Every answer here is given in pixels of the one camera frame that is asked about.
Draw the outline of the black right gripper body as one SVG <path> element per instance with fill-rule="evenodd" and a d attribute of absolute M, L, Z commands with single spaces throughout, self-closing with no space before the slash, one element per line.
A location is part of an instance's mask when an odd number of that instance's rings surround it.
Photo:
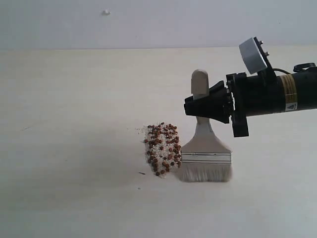
<path fill-rule="evenodd" d="M 247 118 L 285 112 L 285 94 L 279 76 L 228 74 L 227 86 L 232 93 L 231 113 L 234 137 L 249 136 Z"/>

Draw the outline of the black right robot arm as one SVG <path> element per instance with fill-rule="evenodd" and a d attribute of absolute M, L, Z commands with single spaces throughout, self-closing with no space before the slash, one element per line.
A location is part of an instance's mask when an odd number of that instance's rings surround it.
<path fill-rule="evenodd" d="M 247 117 L 312 110 L 317 107 L 317 69 L 277 76 L 229 74 L 209 95 L 185 99 L 188 116 L 232 123 L 234 137 L 249 136 Z"/>

